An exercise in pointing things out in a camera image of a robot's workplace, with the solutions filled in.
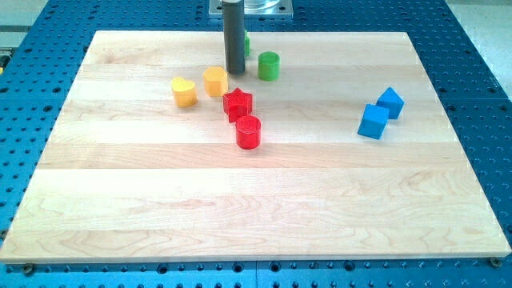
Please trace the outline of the clear acrylic robot base plate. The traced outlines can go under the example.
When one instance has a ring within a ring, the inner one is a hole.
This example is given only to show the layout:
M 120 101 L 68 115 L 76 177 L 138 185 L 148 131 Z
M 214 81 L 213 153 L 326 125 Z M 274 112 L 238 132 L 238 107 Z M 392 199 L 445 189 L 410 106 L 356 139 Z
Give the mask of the clear acrylic robot base plate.
M 222 1 L 209 0 L 208 14 L 210 18 L 222 18 Z M 245 0 L 246 18 L 288 19 L 294 15 L 292 0 Z

